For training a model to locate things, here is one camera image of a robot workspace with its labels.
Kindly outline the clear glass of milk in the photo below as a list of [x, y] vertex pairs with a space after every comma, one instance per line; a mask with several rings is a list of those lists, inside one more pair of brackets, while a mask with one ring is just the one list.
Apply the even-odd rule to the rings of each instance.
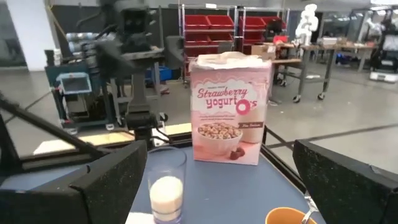
[[148, 152], [146, 176], [155, 224], [182, 224], [187, 155], [172, 146]]

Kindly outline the pink strawberry yogurt cereal box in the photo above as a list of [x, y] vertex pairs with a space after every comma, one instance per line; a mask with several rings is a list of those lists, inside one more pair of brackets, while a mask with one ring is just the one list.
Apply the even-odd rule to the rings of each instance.
[[241, 52], [199, 55], [189, 72], [194, 159], [257, 165], [272, 62]]

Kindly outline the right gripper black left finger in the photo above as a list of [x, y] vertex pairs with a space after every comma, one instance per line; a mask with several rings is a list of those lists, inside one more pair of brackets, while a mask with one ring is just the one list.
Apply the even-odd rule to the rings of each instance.
[[0, 224], [125, 224], [146, 160], [146, 142], [134, 141], [77, 166], [0, 166]]

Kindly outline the blue equipment cart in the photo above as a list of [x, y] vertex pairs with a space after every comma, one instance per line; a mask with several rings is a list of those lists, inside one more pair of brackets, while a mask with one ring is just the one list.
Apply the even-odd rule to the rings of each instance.
[[114, 40], [114, 34], [68, 33], [66, 40], [71, 57], [64, 57], [60, 49], [44, 51], [45, 73], [61, 127], [70, 134], [101, 125], [113, 130], [112, 94], [98, 70], [95, 44]]

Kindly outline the brown cardboard box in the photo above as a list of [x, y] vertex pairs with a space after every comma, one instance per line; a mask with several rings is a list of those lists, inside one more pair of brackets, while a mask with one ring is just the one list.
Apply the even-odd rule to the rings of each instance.
[[251, 54], [258, 55], [263, 60], [276, 59], [276, 46], [275, 45], [253, 45], [251, 47]]

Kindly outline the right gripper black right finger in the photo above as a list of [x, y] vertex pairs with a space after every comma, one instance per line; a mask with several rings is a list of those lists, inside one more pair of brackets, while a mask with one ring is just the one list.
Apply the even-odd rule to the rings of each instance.
[[293, 158], [326, 224], [398, 224], [398, 174], [304, 140]]

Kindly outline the wooden table side board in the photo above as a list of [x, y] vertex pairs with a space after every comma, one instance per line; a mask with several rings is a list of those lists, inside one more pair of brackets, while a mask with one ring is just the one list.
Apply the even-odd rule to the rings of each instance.
[[[160, 129], [161, 131], [165, 131], [165, 133], [169, 136], [174, 134], [182, 134], [182, 133], [190, 133], [192, 130], [192, 126], [190, 123], [176, 124], [176, 125], [168, 125], [164, 128]], [[135, 140], [135, 137], [131, 134], [123, 133], [121, 131], [117, 131], [115, 133], [105, 133], [105, 134], [95, 134], [91, 136], [83, 136], [79, 137], [80, 140], [91, 143], [94, 146], [105, 146], [111, 144], [118, 143], [129, 143]], [[33, 152], [33, 155], [41, 155], [52, 152], [60, 152], [60, 151], [70, 151], [73, 150], [75, 146], [63, 141], [63, 140], [49, 140], [42, 142], [38, 148]]]

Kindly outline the white robot figure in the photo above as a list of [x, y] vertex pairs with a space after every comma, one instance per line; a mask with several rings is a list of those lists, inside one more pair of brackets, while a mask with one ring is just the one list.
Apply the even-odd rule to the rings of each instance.
[[316, 4], [307, 4], [301, 12], [300, 21], [295, 30], [295, 37], [300, 45], [310, 45], [312, 32], [318, 29], [318, 18], [315, 16]]

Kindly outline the white square column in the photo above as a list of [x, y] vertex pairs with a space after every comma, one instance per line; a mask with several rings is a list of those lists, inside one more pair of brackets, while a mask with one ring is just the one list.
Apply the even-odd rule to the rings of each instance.
[[27, 68], [42, 71], [45, 50], [56, 48], [45, 0], [6, 0]]

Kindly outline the wheeled work table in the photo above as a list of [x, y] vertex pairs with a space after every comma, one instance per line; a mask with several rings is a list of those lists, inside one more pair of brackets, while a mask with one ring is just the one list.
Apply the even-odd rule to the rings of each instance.
[[[298, 85], [298, 93], [293, 97], [294, 103], [300, 103], [303, 89], [306, 83], [323, 83], [323, 90], [318, 94], [318, 100], [324, 100], [325, 94], [328, 91], [332, 66], [335, 63], [335, 59], [338, 51], [341, 49], [356, 49], [362, 50], [363, 59], [361, 61], [361, 67], [363, 67], [363, 63], [365, 62], [365, 57], [367, 53], [371, 53], [376, 47], [368, 46], [368, 45], [359, 45], [355, 46], [354, 44], [335, 44], [335, 45], [294, 45], [288, 43], [278, 43], [275, 45], [277, 50], [287, 49], [288, 51], [291, 49], [295, 49], [296, 51], [302, 50], [303, 52], [295, 58], [290, 59], [277, 59], [273, 60], [274, 64], [274, 73], [283, 75], [283, 82], [285, 83], [286, 77], [292, 77], [294, 79], [299, 80]], [[308, 65], [310, 63], [310, 53], [311, 51], [316, 50], [324, 50], [330, 53], [329, 59], [326, 64], [326, 72], [323, 77], [308, 79]]]

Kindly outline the orange plastic cup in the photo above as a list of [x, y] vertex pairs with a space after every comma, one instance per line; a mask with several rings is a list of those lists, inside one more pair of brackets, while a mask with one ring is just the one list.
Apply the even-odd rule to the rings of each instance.
[[[305, 213], [290, 207], [272, 209], [265, 218], [265, 224], [301, 224]], [[308, 224], [318, 224], [312, 217]]]

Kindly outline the red bin shelf rack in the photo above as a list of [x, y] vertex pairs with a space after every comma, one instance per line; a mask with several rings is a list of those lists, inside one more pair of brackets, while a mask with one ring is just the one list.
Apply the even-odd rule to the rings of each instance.
[[290, 9], [216, 4], [177, 4], [178, 31], [185, 39], [182, 83], [190, 83], [189, 62], [200, 54], [235, 50], [245, 54], [265, 41], [269, 25], [289, 26]]

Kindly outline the blue plastic bin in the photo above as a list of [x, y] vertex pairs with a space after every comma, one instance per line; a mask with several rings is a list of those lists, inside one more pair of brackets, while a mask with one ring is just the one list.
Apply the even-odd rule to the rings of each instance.
[[[160, 72], [160, 81], [161, 82], [172, 79], [172, 71], [168, 67], [159, 66], [159, 72]], [[149, 83], [153, 82], [153, 80], [154, 80], [152, 77], [153, 73], [154, 73], [153, 68], [150, 68], [146, 71], [146, 82], [149, 82]]]

